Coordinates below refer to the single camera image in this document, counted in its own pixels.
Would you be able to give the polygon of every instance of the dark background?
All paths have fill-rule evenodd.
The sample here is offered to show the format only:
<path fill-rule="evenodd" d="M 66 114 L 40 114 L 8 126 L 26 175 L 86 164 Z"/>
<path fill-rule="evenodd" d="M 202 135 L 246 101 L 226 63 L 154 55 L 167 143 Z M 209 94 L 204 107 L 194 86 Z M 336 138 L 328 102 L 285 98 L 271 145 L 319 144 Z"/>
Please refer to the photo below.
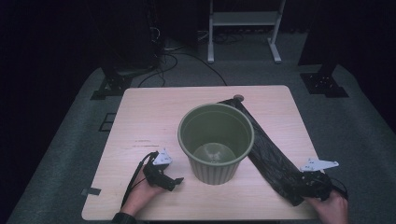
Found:
<path fill-rule="evenodd" d="M 215 9 L 223 11 L 271 10 L 278 4 L 272 0 L 215 2 Z M 0 221 L 7 220 L 93 70 L 112 64 L 155 66 L 153 55 L 159 45 L 150 41 L 152 23 L 164 35 L 191 45 L 195 31 L 207 29 L 208 1 L 152 3 L 155 1 L 0 3 Z M 339 63 L 356 77 L 393 130 L 395 8 L 393 1 L 385 0 L 292 0 L 286 4 L 281 25 L 281 32 L 309 31 L 301 65 L 323 63 L 336 50 Z M 150 13 L 149 20 L 143 18 L 143 12 Z"/>

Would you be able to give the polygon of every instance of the sleeve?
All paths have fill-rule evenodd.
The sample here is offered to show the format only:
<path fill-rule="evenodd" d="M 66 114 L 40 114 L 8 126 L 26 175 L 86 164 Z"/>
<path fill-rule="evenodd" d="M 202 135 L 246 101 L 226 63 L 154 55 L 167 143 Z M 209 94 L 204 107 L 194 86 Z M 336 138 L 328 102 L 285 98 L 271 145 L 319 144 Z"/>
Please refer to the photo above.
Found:
<path fill-rule="evenodd" d="M 136 224 L 136 219 L 134 217 L 125 214 L 125 213 L 117 213 L 114 217 L 113 220 L 111 220 L 111 223 L 117 223 L 117 224 Z"/>

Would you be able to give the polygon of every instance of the human hand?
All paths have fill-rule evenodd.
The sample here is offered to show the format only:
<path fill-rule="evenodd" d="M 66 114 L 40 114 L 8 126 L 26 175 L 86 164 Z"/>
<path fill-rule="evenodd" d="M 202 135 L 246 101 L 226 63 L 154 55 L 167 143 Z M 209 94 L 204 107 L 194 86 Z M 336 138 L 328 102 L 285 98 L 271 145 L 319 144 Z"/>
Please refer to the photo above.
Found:
<path fill-rule="evenodd" d="M 156 195 L 165 191 L 165 189 L 158 186 L 151 186 L 143 174 L 143 168 L 140 170 L 136 177 L 135 182 L 132 184 L 133 189 L 130 192 L 128 199 L 120 212 L 135 216 L 136 213 L 142 209 L 151 199 Z"/>
<path fill-rule="evenodd" d="M 347 200 L 336 190 L 332 190 L 326 201 L 317 198 L 305 198 L 318 213 L 323 224 L 347 224 Z"/>

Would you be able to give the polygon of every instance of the green trash can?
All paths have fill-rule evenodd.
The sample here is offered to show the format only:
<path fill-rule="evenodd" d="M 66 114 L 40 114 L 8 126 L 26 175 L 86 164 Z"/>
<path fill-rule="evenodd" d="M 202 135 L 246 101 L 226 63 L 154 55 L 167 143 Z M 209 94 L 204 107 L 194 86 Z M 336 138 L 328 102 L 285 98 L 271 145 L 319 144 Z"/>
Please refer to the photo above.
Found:
<path fill-rule="evenodd" d="M 195 107 L 181 120 L 177 138 L 195 176 L 209 185 L 233 178 L 253 147 L 254 131 L 248 118 L 229 105 Z"/>

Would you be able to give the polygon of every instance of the gray carpet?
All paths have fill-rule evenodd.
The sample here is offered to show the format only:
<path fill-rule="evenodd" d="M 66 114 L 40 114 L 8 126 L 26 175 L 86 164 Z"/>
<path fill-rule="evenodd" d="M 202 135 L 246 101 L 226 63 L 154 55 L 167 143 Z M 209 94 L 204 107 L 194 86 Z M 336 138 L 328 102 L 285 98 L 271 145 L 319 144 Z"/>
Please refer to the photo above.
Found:
<path fill-rule="evenodd" d="M 288 86 L 318 156 L 340 163 L 327 174 L 348 188 L 350 223 L 396 223 L 396 135 L 361 92 L 356 79 L 341 66 L 333 77 L 348 98 L 308 93 L 299 75 L 316 72 L 318 66 L 297 66 L 305 38 L 304 34 L 279 34 L 276 44 L 283 62 L 274 64 L 262 35 L 245 35 L 234 44 L 215 45 L 211 67 L 229 86 Z M 177 47 L 177 43 L 168 47 Z M 202 45 L 198 50 L 176 52 L 205 61 L 207 49 Z M 165 87 L 224 85 L 218 74 L 196 58 L 173 55 L 177 66 L 163 74 Z M 163 69 L 175 62 L 171 56 L 161 60 Z M 134 78 L 132 87 L 161 87 L 163 79 L 157 75 L 141 83 L 149 75 Z M 108 223 L 81 218 L 86 200 L 81 192 L 91 186 L 108 137 L 108 133 L 98 132 L 99 127 L 107 113 L 117 112 L 121 99 L 90 100 L 103 78 L 98 68 L 81 88 L 8 223 Z"/>

